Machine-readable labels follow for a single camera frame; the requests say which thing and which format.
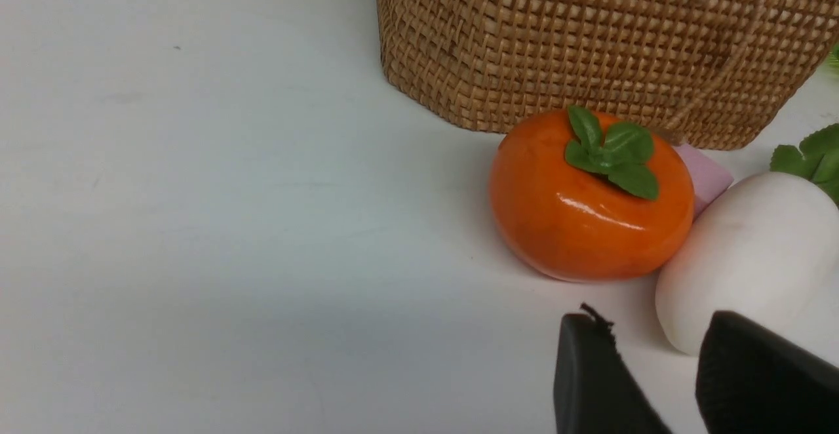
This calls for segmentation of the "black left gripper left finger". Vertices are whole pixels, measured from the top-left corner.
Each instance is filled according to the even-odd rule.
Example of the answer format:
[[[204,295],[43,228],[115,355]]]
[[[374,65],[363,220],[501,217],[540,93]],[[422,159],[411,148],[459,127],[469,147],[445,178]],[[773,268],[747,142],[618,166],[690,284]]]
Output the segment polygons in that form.
[[[614,324],[588,304],[563,315],[553,384],[558,433],[671,433],[617,350]]]

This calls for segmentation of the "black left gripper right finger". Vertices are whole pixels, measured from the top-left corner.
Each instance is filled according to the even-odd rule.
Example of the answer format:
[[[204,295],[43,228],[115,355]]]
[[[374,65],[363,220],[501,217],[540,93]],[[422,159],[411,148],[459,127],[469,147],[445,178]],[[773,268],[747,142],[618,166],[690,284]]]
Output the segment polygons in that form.
[[[836,433],[838,369],[734,311],[701,342],[695,398],[710,433]]]

